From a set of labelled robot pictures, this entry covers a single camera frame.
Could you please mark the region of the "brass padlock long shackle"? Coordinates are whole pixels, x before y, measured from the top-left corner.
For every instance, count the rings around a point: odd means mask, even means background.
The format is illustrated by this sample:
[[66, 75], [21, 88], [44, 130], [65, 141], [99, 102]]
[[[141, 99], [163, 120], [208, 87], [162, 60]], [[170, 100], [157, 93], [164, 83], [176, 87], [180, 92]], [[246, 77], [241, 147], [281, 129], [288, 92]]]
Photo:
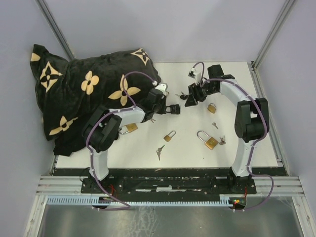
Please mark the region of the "brass padlock long shackle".
[[219, 142], [206, 132], [200, 130], [197, 132], [197, 138], [200, 139], [210, 150], [213, 150]]

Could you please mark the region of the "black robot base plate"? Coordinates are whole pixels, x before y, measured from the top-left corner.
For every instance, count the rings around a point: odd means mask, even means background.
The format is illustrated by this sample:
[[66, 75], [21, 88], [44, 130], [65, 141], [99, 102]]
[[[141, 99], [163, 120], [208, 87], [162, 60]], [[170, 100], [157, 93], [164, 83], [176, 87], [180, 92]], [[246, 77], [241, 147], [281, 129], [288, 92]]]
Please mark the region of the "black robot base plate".
[[111, 168], [96, 182], [84, 178], [83, 194], [105, 191], [122, 201], [218, 201], [220, 195], [256, 194], [251, 176], [234, 178], [228, 168]]

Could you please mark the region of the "small brass padlock top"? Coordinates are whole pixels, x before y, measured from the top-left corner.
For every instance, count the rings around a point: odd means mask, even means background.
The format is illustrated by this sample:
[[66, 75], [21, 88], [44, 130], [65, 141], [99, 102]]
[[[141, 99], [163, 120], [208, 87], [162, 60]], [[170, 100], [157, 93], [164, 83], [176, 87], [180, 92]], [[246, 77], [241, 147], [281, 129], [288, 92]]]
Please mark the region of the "small brass padlock top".
[[207, 110], [212, 113], [212, 114], [215, 114], [216, 113], [216, 110], [217, 110], [217, 107], [214, 103], [210, 103], [207, 107]]

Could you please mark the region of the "black padlock keys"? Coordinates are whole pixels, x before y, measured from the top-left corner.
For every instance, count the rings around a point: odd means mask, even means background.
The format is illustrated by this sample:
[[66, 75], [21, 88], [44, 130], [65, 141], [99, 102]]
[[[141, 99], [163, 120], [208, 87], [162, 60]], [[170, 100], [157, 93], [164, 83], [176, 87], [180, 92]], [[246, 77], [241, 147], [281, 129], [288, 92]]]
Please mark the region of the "black padlock keys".
[[181, 100], [187, 100], [188, 99], [188, 95], [181, 92], [181, 94], [175, 94], [176, 96], [178, 96]]

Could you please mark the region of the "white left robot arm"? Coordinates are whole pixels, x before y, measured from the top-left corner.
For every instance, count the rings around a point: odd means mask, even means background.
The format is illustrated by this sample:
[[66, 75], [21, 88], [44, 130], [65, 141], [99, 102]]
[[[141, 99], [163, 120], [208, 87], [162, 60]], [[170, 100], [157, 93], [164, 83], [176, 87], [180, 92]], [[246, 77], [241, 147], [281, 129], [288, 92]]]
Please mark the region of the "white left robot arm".
[[165, 114], [167, 92], [157, 87], [151, 89], [137, 106], [108, 109], [100, 106], [82, 130], [82, 136], [90, 153], [92, 187], [100, 193], [109, 188], [108, 149], [119, 138], [120, 128], [151, 120], [154, 114]]

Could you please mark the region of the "small brass padlock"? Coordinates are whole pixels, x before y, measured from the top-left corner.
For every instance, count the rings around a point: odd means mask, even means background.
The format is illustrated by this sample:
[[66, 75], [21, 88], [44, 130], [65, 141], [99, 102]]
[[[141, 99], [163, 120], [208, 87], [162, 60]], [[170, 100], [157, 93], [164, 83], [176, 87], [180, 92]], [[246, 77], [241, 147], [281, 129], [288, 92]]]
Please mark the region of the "small brass padlock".
[[169, 132], [167, 135], [165, 135], [163, 139], [166, 142], [169, 142], [175, 134], [176, 134], [176, 131], [173, 130], [173, 131]]
[[207, 110], [212, 113], [212, 114], [215, 114], [216, 113], [216, 110], [217, 110], [217, 107], [214, 103], [210, 103], [207, 107]]

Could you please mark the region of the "long shackle padlock keys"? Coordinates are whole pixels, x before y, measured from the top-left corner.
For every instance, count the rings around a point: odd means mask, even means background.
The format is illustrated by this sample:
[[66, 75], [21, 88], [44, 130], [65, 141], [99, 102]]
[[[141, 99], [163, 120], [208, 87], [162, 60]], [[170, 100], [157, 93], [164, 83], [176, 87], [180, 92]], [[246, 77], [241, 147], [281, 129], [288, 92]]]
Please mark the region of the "long shackle padlock keys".
[[224, 145], [225, 143], [226, 143], [226, 141], [225, 141], [225, 136], [220, 137], [219, 145]]

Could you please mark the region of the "small padlock keys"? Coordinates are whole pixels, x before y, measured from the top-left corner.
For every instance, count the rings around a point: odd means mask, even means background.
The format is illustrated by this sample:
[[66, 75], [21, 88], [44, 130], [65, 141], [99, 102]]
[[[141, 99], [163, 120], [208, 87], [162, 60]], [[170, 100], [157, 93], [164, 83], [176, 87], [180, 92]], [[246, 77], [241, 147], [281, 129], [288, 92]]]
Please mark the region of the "small padlock keys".
[[158, 149], [156, 150], [156, 154], [157, 154], [159, 160], [160, 160], [161, 151], [162, 151], [162, 149], [163, 149], [164, 147], [165, 147], [165, 145], [163, 145], [162, 147], [160, 147], [160, 148], [158, 148]]

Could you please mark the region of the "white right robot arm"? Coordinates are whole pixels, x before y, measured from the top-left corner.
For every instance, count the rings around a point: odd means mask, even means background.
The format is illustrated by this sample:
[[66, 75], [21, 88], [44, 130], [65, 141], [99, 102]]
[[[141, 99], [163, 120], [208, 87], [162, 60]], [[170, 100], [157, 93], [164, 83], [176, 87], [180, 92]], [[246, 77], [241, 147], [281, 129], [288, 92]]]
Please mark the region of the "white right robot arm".
[[209, 78], [204, 78], [203, 73], [197, 73], [196, 66], [190, 69], [188, 76], [195, 82], [188, 86], [188, 98], [185, 107], [196, 106], [206, 100], [207, 96], [220, 93], [228, 98], [236, 107], [235, 133], [238, 137], [238, 147], [235, 161], [231, 167], [232, 178], [229, 178], [227, 189], [238, 193], [244, 188], [244, 180], [252, 174], [251, 162], [256, 144], [263, 140], [270, 129], [269, 104], [265, 98], [253, 98], [243, 89], [231, 74], [224, 74], [221, 65], [208, 67]]

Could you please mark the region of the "large brass padlock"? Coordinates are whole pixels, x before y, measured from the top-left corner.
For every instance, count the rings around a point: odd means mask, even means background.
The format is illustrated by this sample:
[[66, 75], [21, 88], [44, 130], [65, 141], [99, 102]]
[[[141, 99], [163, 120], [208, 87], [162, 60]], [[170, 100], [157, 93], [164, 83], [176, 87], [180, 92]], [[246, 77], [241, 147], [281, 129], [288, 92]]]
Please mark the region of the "large brass padlock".
[[121, 127], [118, 130], [118, 132], [119, 132], [120, 135], [126, 135], [128, 133], [131, 133], [131, 132], [137, 130], [137, 129], [138, 129], [137, 124], [131, 123], [131, 124], [127, 124], [127, 125], [124, 125], [123, 127]]

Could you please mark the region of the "black padlock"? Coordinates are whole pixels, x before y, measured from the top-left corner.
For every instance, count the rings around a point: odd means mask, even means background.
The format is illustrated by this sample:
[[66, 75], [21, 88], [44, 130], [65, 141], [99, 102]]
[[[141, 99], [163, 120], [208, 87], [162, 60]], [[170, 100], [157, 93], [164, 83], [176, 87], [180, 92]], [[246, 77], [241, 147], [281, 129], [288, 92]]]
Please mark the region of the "black padlock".
[[181, 107], [179, 104], [172, 104], [172, 105], [166, 106], [165, 113], [172, 114], [172, 115], [179, 115], [181, 113]]

